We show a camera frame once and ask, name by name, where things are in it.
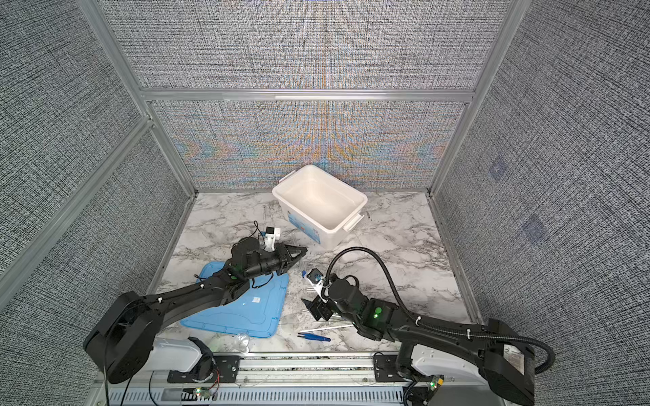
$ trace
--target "white sticker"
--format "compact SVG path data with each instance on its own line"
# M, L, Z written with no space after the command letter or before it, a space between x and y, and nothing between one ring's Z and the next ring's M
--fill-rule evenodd
M524 374L524 355L519 348L509 344L503 345L503 357L514 366L521 375Z

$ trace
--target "blue lid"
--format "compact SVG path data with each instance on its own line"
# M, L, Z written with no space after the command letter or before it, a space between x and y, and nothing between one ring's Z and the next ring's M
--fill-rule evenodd
M203 267L200 277L209 277L224 267L223 262L210 262ZM271 275L255 278L255 285L263 285ZM273 275L273 280L259 289L249 288L239 299L225 306L205 309L181 320L181 325L217 333L246 333L251 337L267 338L276 333L280 313L287 295L289 275Z

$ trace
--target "white marble table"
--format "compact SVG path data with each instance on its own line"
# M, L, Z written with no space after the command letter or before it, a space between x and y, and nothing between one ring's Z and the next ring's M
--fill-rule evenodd
M340 250L351 246L368 247L381 256L399 289L404 303L413 311L429 316L469 323L465 305L458 292L436 224L421 192L368 193L368 204L361 211L365 218L334 251L325 251L283 217L280 204L271 193L200 194L158 291L176 289L194 283L205 264L230 257L231 245L254 230L280 227L281 240L306 246L303 258L307 270L323 272ZM304 312L301 298L313 299L302 279L303 268L289 270L289 286L278 330L270 338L251 338L252 352L281 351L376 351L397 350L399 345L372 341L356 334L354 328L320 331L331 342L310 341L297 337L304 329L348 324L316 322ZM384 273L372 257L351 252L341 257L334 268L339 275L353 274L361 281L368 297L395 301ZM159 336L187 338L196 336L213 351L235 349L234 336L189 329L174 323Z

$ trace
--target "white plastic bin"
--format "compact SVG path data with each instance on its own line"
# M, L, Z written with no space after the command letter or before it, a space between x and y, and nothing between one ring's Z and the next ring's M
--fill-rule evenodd
M307 165L273 188L287 220L325 249L333 249L361 219L368 197L324 170Z

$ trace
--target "container handle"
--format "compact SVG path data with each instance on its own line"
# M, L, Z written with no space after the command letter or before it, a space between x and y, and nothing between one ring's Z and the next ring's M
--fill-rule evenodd
M278 181L278 183L282 182L283 180L285 180L286 178L290 177L290 176L293 175L294 173L296 173L296 171L291 171L291 172L289 172L289 174L283 176L282 179L280 179L280 180Z
M347 222L346 225L343 226L343 229L345 231L347 231L347 232L352 231L354 226L357 225L361 221L362 218L363 218L363 216L361 214L357 213L349 222Z

